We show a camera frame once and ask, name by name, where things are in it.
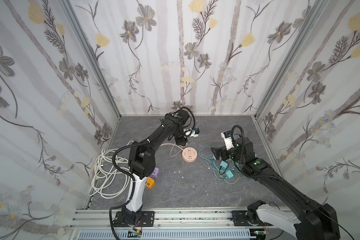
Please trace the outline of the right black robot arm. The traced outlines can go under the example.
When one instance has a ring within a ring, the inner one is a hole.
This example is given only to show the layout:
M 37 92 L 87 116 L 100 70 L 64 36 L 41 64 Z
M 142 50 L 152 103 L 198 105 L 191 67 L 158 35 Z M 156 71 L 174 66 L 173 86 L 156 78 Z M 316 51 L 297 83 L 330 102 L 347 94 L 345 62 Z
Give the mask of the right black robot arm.
M 297 240 L 339 240 L 341 230 L 336 210 L 304 195 L 283 179 L 265 160 L 254 152 L 253 143 L 244 130 L 234 125 L 221 134 L 225 145 L 212 148 L 216 159 L 231 160 L 239 173 L 252 179 L 275 194 L 291 210 L 288 214 L 264 201 L 249 205 L 243 217 L 249 225 L 270 224 L 294 236 Z

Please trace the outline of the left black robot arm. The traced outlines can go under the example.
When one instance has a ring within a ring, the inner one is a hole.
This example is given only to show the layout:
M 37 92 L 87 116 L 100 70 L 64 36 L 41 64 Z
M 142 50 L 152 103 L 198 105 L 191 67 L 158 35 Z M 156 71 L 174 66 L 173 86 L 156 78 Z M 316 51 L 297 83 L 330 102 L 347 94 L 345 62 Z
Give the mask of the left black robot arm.
M 175 139 L 176 146 L 184 147 L 188 138 L 196 129 L 196 119 L 192 110 L 181 107 L 174 112 L 167 113 L 160 119 L 159 127 L 148 137 L 140 142 L 117 149 L 111 158 L 113 167 L 124 174 L 130 180 L 130 189 L 126 202 L 113 210 L 121 209 L 124 223 L 130 226 L 139 224 L 142 218 L 143 194 L 145 183 L 156 167 L 155 154 L 165 140 Z M 123 150 L 129 150 L 128 170 L 124 170 L 116 163 L 118 154 Z

